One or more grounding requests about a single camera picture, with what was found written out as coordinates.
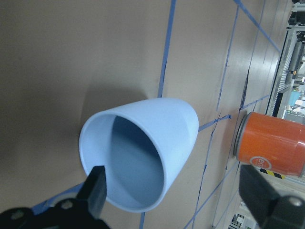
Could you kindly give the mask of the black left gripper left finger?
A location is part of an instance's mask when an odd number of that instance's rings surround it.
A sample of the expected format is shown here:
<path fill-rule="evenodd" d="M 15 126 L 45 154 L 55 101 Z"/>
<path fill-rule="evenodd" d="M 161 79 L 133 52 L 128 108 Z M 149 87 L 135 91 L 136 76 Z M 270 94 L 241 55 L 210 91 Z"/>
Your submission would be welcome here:
<path fill-rule="evenodd" d="M 76 196 L 87 206 L 87 211 L 99 219 L 106 200 L 105 166 L 94 166 Z"/>

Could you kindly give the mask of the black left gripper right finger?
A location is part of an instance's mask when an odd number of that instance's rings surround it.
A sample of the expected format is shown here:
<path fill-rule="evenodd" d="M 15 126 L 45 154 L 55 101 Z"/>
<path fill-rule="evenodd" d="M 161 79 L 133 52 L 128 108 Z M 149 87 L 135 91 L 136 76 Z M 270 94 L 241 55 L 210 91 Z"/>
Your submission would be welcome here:
<path fill-rule="evenodd" d="M 252 165 L 242 165 L 239 195 L 262 229 L 303 229 L 305 200 L 280 195 Z"/>

